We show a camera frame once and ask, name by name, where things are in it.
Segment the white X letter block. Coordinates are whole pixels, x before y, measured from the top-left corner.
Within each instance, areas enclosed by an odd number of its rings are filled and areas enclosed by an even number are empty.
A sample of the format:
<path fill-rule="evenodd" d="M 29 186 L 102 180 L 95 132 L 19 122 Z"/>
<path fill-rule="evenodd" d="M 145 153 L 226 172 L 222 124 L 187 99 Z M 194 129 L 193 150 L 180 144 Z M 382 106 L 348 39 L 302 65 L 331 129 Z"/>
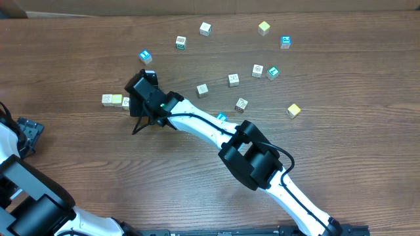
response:
<path fill-rule="evenodd" d="M 129 108 L 130 108 L 130 98 L 129 97 L 123 97 L 121 107 L 123 109 L 129 110 Z"/>

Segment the yellow block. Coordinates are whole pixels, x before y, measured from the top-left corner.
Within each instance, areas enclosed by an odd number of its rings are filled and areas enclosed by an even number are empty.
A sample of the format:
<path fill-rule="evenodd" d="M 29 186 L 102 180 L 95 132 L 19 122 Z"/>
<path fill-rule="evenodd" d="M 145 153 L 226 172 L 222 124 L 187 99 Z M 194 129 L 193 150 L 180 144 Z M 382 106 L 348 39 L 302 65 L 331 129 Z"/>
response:
<path fill-rule="evenodd" d="M 270 24 L 266 21 L 263 21 L 258 26 L 258 33 L 262 36 L 265 36 L 270 30 Z"/>
<path fill-rule="evenodd" d="M 297 104 L 291 104 L 286 110 L 286 113 L 290 119 L 294 119 L 300 112 L 301 109 Z"/>
<path fill-rule="evenodd" d="M 123 96 L 121 94 L 113 94 L 112 95 L 112 105 L 114 107 L 121 107 L 123 101 Z"/>

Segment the red letter white block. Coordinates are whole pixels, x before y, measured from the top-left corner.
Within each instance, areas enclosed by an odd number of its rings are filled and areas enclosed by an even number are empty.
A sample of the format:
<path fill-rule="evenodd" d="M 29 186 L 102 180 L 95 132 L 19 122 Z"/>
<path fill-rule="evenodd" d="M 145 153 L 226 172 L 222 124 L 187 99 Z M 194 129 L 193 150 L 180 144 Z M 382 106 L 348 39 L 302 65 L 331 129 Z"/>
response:
<path fill-rule="evenodd" d="M 102 95 L 102 105 L 103 106 L 113 106 L 112 95 L 111 94 L 103 94 Z"/>

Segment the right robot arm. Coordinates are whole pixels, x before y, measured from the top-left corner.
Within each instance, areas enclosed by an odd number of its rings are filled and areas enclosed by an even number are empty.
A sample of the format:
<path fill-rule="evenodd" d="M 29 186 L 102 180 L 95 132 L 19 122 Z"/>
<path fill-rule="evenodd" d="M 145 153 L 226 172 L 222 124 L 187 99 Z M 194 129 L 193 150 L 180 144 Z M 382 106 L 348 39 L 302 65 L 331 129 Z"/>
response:
<path fill-rule="evenodd" d="M 165 125 L 215 145 L 230 173 L 245 187 L 269 194 L 295 221 L 305 235 L 340 235 L 343 228 L 320 210 L 293 183 L 290 168 L 280 162 L 284 149 L 271 144 L 250 121 L 229 123 L 198 109 L 176 92 L 164 93 L 157 75 L 142 69 L 125 85 L 130 109 L 149 125 Z"/>

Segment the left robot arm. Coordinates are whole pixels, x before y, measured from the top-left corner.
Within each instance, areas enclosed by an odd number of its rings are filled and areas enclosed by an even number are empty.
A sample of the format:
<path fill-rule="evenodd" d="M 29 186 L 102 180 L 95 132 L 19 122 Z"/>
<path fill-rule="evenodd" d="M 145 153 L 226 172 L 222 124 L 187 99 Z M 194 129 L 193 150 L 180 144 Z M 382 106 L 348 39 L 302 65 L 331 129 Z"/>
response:
<path fill-rule="evenodd" d="M 2 235 L 139 235 L 125 222 L 76 207 L 59 184 L 22 160 L 26 134 L 1 111 Z"/>

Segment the blue top block far left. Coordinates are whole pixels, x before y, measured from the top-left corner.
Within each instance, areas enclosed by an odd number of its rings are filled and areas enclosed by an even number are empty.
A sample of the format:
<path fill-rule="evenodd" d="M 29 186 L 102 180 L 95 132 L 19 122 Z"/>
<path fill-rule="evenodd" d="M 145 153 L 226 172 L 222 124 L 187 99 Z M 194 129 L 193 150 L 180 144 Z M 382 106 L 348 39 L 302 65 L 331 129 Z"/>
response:
<path fill-rule="evenodd" d="M 152 61 L 152 55 L 147 50 L 143 50 L 138 54 L 138 56 L 140 60 L 146 65 Z"/>

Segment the plain white block centre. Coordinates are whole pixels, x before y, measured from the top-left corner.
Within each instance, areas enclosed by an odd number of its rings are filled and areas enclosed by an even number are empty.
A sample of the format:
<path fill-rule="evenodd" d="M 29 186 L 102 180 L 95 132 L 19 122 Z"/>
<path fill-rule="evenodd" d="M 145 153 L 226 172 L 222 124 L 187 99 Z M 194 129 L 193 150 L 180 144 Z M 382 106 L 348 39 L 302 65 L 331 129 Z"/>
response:
<path fill-rule="evenodd" d="M 198 96 L 199 98 L 203 98 L 206 97 L 208 95 L 208 88 L 206 84 L 202 84 L 202 85 L 198 85 L 197 86 L 197 92 L 198 92 Z"/>

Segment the green letter block upper left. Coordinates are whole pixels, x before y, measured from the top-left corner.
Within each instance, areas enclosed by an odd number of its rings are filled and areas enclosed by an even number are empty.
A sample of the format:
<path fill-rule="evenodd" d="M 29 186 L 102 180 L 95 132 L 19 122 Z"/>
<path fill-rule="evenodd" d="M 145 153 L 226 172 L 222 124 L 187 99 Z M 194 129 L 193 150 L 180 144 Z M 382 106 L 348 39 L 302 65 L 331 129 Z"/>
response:
<path fill-rule="evenodd" d="M 177 49 L 185 50 L 186 49 L 186 37 L 178 36 L 175 41 L 175 46 Z"/>

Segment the blue L block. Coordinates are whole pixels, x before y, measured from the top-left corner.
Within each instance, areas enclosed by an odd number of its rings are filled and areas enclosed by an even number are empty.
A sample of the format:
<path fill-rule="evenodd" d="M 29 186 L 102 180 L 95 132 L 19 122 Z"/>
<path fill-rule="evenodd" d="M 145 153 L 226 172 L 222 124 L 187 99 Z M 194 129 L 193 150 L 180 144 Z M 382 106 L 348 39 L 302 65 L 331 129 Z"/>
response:
<path fill-rule="evenodd" d="M 227 121 L 228 120 L 228 117 L 225 114 L 223 114 L 223 113 L 219 113 L 216 116 L 216 118 L 219 119 L 219 120 L 221 120 L 221 121 Z"/>

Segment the white picture block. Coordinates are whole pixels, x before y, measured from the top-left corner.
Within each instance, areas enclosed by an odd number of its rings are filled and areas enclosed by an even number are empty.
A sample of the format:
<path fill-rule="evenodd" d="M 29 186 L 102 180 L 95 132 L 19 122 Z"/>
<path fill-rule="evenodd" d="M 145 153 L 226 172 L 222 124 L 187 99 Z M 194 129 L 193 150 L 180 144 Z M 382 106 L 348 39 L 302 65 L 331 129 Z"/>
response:
<path fill-rule="evenodd" d="M 256 78 L 261 78 L 262 74 L 263 74 L 263 66 L 254 64 L 251 76 L 256 77 Z"/>
<path fill-rule="evenodd" d="M 237 73 L 230 74 L 228 76 L 228 85 L 229 85 L 229 87 L 236 87 L 236 86 L 239 85 L 239 82 L 240 82 L 240 80 L 239 80 L 239 76 L 238 76 Z"/>

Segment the white block top centre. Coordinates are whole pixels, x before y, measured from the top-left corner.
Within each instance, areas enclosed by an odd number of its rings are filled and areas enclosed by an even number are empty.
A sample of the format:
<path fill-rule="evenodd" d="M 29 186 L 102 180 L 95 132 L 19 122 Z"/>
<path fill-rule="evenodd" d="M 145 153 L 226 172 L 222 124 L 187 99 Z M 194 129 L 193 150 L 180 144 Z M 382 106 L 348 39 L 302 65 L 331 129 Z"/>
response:
<path fill-rule="evenodd" d="M 203 22 L 199 28 L 199 33 L 206 37 L 210 36 L 211 24 L 208 24 L 207 22 Z"/>

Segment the red edged picture block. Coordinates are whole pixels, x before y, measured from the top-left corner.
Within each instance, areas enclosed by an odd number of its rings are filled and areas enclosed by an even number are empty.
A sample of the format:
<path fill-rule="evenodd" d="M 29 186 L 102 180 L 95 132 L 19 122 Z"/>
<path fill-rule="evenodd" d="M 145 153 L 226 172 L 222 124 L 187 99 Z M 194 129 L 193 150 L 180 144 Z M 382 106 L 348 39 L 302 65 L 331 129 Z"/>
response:
<path fill-rule="evenodd" d="M 243 113 L 245 111 L 247 105 L 248 105 L 247 100 L 245 100 L 243 98 L 239 98 L 238 101 L 236 102 L 236 105 L 235 105 L 234 109 Z"/>

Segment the white picture block right centre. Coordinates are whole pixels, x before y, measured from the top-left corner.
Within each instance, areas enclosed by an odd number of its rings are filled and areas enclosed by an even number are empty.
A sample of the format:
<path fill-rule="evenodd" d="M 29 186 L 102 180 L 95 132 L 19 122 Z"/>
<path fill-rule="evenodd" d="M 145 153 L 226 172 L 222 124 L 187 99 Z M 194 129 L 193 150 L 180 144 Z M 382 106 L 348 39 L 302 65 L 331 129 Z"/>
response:
<path fill-rule="evenodd" d="M 263 66 L 254 64 L 251 76 L 256 77 L 256 78 L 261 78 L 262 74 L 263 74 Z"/>

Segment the green seven block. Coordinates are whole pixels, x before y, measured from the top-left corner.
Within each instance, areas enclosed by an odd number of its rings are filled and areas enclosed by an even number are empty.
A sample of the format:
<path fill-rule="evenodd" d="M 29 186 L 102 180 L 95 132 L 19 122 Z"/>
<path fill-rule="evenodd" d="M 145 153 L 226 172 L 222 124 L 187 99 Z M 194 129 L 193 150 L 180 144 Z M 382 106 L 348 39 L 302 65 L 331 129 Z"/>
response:
<path fill-rule="evenodd" d="M 276 66 L 271 66 L 266 71 L 266 76 L 270 81 L 273 81 L 275 78 L 277 78 L 280 74 L 279 69 Z"/>

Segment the blue top block upper right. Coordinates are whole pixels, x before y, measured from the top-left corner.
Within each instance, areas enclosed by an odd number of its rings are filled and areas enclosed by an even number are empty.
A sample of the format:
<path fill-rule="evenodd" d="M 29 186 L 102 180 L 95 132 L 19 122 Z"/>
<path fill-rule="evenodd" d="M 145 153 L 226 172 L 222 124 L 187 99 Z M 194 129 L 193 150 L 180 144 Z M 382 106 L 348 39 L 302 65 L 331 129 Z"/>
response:
<path fill-rule="evenodd" d="M 291 46 L 291 37 L 289 35 L 283 35 L 280 38 L 280 48 L 289 49 Z"/>

